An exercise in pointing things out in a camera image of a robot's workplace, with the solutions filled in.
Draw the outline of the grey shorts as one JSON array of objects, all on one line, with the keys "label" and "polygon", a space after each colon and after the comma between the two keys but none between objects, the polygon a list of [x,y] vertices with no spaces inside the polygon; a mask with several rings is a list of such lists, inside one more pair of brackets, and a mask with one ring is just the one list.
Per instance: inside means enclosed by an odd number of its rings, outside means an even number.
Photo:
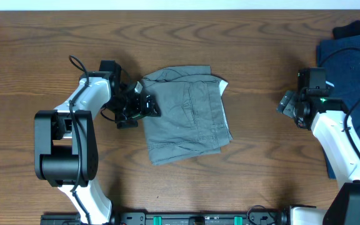
[{"label": "grey shorts", "polygon": [[232,140],[222,101],[228,82],[210,66],[166,67],[141,84],[161,113],[142,120],[153,165],[218,154]]}]

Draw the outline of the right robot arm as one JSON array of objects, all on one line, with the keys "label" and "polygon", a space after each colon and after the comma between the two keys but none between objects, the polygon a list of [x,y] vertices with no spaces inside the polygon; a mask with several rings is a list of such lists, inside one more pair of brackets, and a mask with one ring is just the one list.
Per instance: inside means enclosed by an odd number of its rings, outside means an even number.
[{"label": "right robot arm", "polygon": [[283,224],[360,224],[360,139],[341,99],[287,91],[277,111],[310,130],[332,167],[339,192],[328,209],[290,206]]}]

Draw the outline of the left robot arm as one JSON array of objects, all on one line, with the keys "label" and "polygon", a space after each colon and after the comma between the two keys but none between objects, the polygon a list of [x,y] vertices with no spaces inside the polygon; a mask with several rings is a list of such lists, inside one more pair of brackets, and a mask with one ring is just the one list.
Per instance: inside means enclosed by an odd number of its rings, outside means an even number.
[{"label": "left robot arm", "polygon": [[102,110],[114,113],[117,128],[133,128],[138,120],[160,115],[155,98],[143,85],[120,83],[121,72],[84,73],[71,96],[53,110],[34,117],[36,176],[57,187],[74,204],[82,224],[111,224],[113,204],[96,177],[98,147],[94,119]]}]

